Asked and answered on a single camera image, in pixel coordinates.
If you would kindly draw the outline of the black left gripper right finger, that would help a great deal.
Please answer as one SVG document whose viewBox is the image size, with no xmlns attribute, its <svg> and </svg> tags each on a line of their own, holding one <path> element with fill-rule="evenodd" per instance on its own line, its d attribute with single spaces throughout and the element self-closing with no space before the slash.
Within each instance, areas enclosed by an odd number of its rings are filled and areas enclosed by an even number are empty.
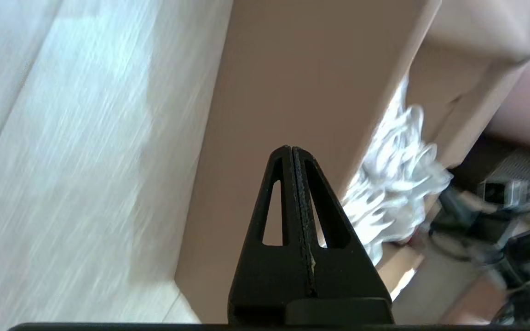
<svg viewBox="0 0 530 331">
<path fill-rule="evenodd" d="M 315 157 L 293 148 L 308 292 L 289 325 L 393 325 L 392 300 Z"/>
</svg>

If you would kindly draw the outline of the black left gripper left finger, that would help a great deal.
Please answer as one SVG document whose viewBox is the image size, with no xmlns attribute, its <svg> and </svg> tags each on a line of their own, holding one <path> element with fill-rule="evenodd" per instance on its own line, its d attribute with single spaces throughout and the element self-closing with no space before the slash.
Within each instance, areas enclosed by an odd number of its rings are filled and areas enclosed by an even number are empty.
<svg viewBox="0 0 530 331">
<path fill-rule="evenodd" d="M 263 238 L 271 196 L 281 185 L 282 245 Z M 283 325 L 286 306 L 311 293 L 307 243 L 300 215 L 293 149 L 269 156 L 228 297 L 230 325 Z"/>
</svg>

